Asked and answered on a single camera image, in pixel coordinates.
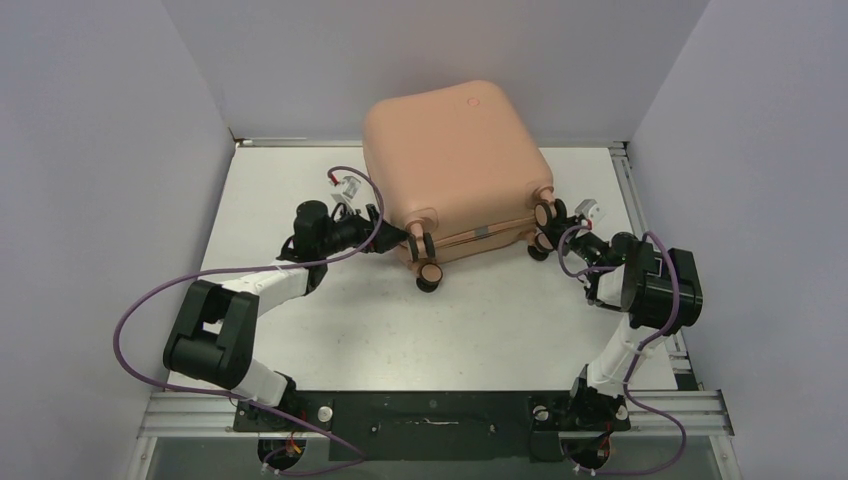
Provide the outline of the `pink suitcase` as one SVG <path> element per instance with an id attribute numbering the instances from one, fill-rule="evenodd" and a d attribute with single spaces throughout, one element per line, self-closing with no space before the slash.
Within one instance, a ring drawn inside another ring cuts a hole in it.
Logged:
<path id="1" fill-rule="evenodd" d="M 495 83 L 381 100 L 365 115 L 362 148 L 387 222 L 408 235 L 397 255 L 421 291 L 439 287 L 443 264 L 521 240 L 533 259 L 549 255 L 536 211 L 565 208 L 549 164 Z"/>

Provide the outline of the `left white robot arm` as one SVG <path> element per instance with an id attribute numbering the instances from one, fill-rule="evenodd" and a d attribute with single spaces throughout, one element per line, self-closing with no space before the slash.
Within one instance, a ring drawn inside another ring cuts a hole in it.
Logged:
<path id="1" fill-rule="evenodd" d="M 381 220 L 374 204 L 360 215 L 343 205 L 330 211 L 321 201 L 301 203 L 272 269 L 189 286 L 164 347 L 165 368 L 260 403 L 259 417 L 270 428 L 289 428 L 299 409 L 296 383 L 255 359 L 259 318 L 316 290 L 330 256 L 355 247 L 383 254 L 408 238 Z"/>

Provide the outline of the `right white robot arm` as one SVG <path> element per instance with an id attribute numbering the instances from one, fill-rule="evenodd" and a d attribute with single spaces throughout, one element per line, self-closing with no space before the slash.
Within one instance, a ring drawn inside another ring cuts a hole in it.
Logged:
<path id="1" fill-rule="evenodd" d="M 627 421 L 625 398 L 635 373 L 658 345 L 693 326 L 704 305 L 694 253 L 662 249 L 646 233 L 616 235 L 587 257 L 588 297 L 622 318 L 602 352 L 584 366 L 565 401 L 567 419 L 579 428 L 610 427 Z"/>

